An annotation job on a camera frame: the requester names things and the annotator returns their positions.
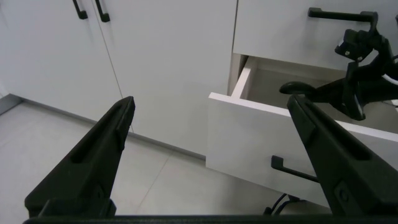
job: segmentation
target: black handle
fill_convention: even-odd
[[[308,174],[304,174],[302,172],[296,171],[296,170],[292,170],[289,168],[284,167],[284,159],[279,157],[279,156],[272,156],[271,158],[271,167],[274,168],[275,170],[280,170],[282,172],[286,172],[288,174],[292,174],[295,175],[297,177],[301,177],[307,180],[311,180],[314,181],[316,183],[319,183],[318,178],[308,175]]]
[[[88,18],[87,12],[84,11],[84,10],[81,11],[79,9],[79,5],[77,4],[77,0],[73,0],[73,4],[75,5],[75,9],[76,9],[77,16],[79,17],[79,19],[87,19]]]
[[[102,11],[100,0],[95,0],[95,4],[97,5],[98,13],[99,13],[99,16],[101,17],[101,21],[109,22],[111,20],[109,18],[109,14],[108,13],[104,13]]]
[[[370,22],[371,31],[376,30],[376,24],[379,16],[376,12],[363,11],[360,14],[342,13],[342,12],[325,12],[320,8],[311,7],[308,9],[308,16],[312,18],[337,19],[343,21]]]

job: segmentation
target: drawer front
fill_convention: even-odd
[[[379,14],[378,31],[398,53],[396,0],[239,1],[233,52],[287,62],[345,70],[350,62],[334,52],[346,29],[369,30],[368,23],[309,18],[308,8]]]
[[[328,206],[320,184],[271,168],[279,156],[286,167],[315,175],[288,110],[212,93],[208,116],[207,167]],[[397,134],[339,124],[398,169]]]

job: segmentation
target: drawer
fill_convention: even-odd
[[[335,53],[346,29],[369,30],[368,23],[308,17],[308,8],[379,14],[378,31],[398,53],[396,0],[239,1],[233,52],[287,62],[345,70],[349,59]],[[368,56],[365,62],[372,59]]]
[[[279,93],[279,87],[289,81],[319,86],[342,75],[336,70],[249,57],[231,96],[209,96],[206,166],[328,206],[320,184],[271,168],[271,157],[279,156],[286,167],[315,175],[286,109],[289,95]],[[367,105],[364,121],[353,121],[329,104],[317,106],[398,169],[398,113],[393,106]]]

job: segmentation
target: black drawer handle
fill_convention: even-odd
[[[275,170],[280,170],[282,172],[286,172],[288,174],[292,174],[295,175],[297,177],[301,177],[307,180],[311,180],[314,181],[316,183],[319,183],[318,178],[308,175],[308,174],[304,174],[302,172],[296,171],[296,170],[292,170],[289,168],[284,167],[284,159],[279,157],[279,156],[272,156],[271,158],[271,167],[274,168]]]
[[[87,19],[88,18],[87,12],[84,11],[84,10],[81,11],[79,9],[79,5],[77,4],[77,0],[73,0],[73,4],[75,5],[75,9],[76,9],[77,16],[79,17],[79,19]]]
[[[101,18],[101,21],[102,22],[109,22],[111,20],[111,18],[109,18],[109,14],[108,13],[104,13],[102,11],[100,0],[95,0],[95,4],[97,5],[97,9],[98,9],[98,13],[99,13],[99,16]]]

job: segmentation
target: tile floor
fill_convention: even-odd
[[[24,199],[93,125],[23,103],[0,116],[0,223],[28,218]],[[205,161],[128,137],[111,198],[118,215],[261,214],[281,195]],[[303,203],[286,213],[328,213]]]

